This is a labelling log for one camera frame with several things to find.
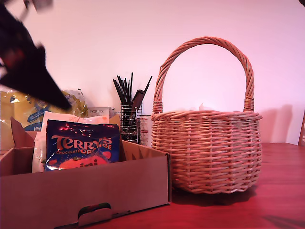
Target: blue packaging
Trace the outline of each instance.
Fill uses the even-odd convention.
[[[48,120],[44,171],[119,161],[120,130],[112,124]]]

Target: box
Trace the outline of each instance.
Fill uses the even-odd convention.
[[[25,133],[20,128],[20,136]],[[15,138],[15,145],[35,137]],[[59,229],[86,225],[171,201],[169,156],[121,142],[121,162],[31,173],[33,147],[15,147],[0,160],[0,228]],[[82,214],[83,207],[103,204]]]
[[[88,117],[106,115],[109,118],[114,116],[113,109],[111,107],[88,107]]]

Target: wicker basket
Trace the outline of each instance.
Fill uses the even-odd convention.
[[[200,44],[229,50],[244,67],[243,112],[180,111],[163,113],[166,73],[184,51]],[[171,154],[176,187],[193,193],[243,192],[258,179],[262,164],[259,120],[254,113],[254,78],[248,58],[230,42],[201,37],[179,46],[160,67],[152,110],[152,147]]]

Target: pink wall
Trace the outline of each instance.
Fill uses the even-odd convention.
[[[22,1],[9,6],[19,15]],[[47,67],[61,88],[81,88],[90,104],[114,106],[112,79],[134,72],[134,89],[152,84],[144,99],[150,114],[160,65],[181,43],[200,36],[229,40],[250,59],[255,110],[264,142],[297,144],[305,109],[305,7],[298,0],[55,0],[24,22],[47,52]],[[205,45],[181,55],[164,84],[165,111],[241,111],[245,77],[228,51]]]

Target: candy bag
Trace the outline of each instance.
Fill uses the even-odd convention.
[[[84,101],[75,95],[62,91],[71,105],[68,111],[59,109],[42,100],[33,98],[21,92],[13,92],[10,102],[14,103],[14,118],[20,122],[25,130],[41,130],[41,124],[46,111],[72,114],[81,118],[88,116],[88,108]]]
[[[35,147],[33,154],[32,173],[43,172],[46,163],[46,126],[48,120],[60,120],[86,124],[107,124],[109,122],[106,116],[96,116],[91,118],[79,118],[72,114],[59,114],[46,111],[43,116],[41,131],[35,138]]]
[[[0,91],[0,150],[14,147],[10,117],[14,117],[14,103],[10,102],[12,91]]]
[[[117,125],[48,120],[44,171],[118,162],[119,144]]]

